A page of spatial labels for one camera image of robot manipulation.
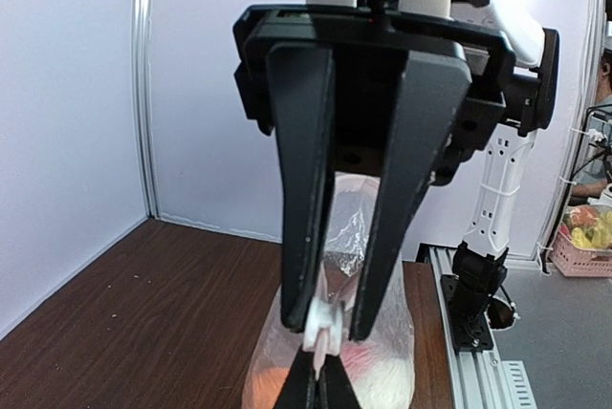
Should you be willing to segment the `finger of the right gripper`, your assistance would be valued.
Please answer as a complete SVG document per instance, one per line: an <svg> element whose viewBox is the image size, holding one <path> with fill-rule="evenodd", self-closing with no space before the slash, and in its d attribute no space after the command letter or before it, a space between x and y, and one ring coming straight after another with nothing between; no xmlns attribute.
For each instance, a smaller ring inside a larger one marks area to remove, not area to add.
<svg viewBox="0 0 612 409"><path fill-rule="evenodd" d="M356 294L349 339L369 337L434 164L471 84L463 53L411 52L390 120L380 187Z"/></svg>

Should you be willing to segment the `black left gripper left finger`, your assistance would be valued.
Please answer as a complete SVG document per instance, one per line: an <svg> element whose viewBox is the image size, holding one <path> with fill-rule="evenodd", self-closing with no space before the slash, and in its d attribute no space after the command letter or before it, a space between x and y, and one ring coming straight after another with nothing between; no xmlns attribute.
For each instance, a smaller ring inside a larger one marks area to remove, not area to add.
<svg viewBox="0 0 612 409"><path fill-rule="evenodd" d="M312 353L299 349L281 387L273 409L314 409L317 407L317 381Z"/></svg>

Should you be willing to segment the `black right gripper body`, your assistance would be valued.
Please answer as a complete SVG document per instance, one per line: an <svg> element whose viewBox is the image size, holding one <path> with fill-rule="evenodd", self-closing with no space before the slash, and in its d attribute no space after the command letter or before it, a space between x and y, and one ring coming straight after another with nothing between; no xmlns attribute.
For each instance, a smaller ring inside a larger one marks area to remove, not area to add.
<svg viewBox="0 0 612 409"><path fill-rule="evenodd" d="M500 31L467 23L391 11L388 31L375 32L368 11L333 6L252 5L232 33L240 63L235 82L247 118L270 135L274 128L266 56L280 42L305 42L333 49L336 72L338 145L380 154L395 106L404 63L411 52L450 55L455 45L486 52L487 64L470 73L471 84L458 110L450 140L434 164L434 183L447 185L459 165L485 149L505 112L515 54Z"/></svg>

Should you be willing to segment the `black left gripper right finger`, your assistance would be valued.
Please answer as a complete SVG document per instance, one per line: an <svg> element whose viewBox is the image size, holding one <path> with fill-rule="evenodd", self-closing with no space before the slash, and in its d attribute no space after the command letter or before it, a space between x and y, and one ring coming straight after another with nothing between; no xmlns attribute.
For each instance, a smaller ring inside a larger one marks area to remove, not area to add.
<svg viewBox="0 0 612 409"><path fill-rule="evenodd" d="M357 395L339 356L328 355L317 383L317 407L361 409Z"/></svg>

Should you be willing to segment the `orange toy fruit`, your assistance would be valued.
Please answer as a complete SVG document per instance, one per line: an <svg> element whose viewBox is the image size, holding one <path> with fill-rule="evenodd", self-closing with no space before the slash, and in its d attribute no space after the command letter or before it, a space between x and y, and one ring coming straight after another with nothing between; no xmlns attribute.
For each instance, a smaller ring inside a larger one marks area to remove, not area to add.
<svg viewBox="0 0 612 409"><path fill-rule="evenodd" d="M283 367L272 367L256 373L251 380L251 407L273 408L288 374L289 369Z"/></svg>

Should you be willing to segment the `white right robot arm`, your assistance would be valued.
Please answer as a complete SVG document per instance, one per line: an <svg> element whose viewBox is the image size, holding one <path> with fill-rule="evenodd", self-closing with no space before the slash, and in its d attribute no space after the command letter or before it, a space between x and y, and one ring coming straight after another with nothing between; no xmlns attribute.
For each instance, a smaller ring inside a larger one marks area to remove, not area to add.
<svg viewBox="0 0 612 409"><path fill-rule="evenodd" d="M250 6L233 35L245 112L277 146L280 319L303 337L276 406L359 406L341 342L369 337L426 192L477 151L476 208L441 282L454 350L490 349L516 195L554 112L558 33L502 0L305 0ZM349 325L322 272L339 171L380 180Z"/></svg>

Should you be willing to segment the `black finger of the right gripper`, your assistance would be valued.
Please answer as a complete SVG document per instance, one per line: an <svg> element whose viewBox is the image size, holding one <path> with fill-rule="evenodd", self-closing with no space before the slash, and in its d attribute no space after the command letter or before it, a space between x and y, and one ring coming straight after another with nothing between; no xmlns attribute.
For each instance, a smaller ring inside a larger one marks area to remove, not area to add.
<svg viewBox="0 0 612 409"><path fill-rule="evenodd" d="M302 332L334 192L335 63L328 48L285 43L267 57L283 187L283 326Z"/></svg>

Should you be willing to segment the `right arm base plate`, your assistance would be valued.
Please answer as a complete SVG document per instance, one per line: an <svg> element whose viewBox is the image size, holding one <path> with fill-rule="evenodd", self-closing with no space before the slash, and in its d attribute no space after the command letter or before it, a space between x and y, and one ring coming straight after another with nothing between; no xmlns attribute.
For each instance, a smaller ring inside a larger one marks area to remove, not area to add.
<svg viewBox="0 0 612 409"><path fill-rule="evenodd" d="M454 351L471 353L491 351L492 333L485 315L487 298L477 294L472 300L471 291L456 275L442 275L440 282Z"/></svg>

